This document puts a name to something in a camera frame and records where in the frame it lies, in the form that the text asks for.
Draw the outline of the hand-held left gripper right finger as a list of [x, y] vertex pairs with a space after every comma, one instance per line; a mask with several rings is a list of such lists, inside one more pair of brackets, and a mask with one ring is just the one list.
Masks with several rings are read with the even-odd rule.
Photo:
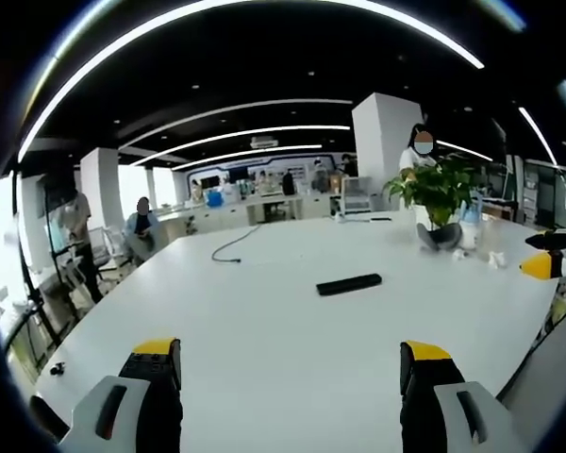
[[526, 452], [509, 411], [433, 344], [400, 343], [405, 452]]

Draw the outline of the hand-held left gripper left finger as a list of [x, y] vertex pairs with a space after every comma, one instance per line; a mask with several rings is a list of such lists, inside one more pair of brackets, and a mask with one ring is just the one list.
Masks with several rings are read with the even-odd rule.
[[62, 452], [178, 452], [182, 431], [180, 340], [138, 345], [117, 376], [74, 407]]

